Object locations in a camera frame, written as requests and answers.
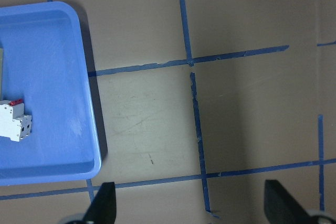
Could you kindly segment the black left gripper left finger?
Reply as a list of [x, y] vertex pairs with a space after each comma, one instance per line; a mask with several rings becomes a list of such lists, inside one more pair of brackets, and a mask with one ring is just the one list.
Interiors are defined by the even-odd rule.
[[117, 215], [115, 183], [103, 183], [82, 221], [114, 224]]

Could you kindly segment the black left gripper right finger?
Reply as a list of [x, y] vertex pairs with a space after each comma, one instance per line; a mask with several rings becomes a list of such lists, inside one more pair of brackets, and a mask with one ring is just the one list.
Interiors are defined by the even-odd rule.
[[277, 180], [265, 180], [264, 213], [271, 224], [318, 223]]

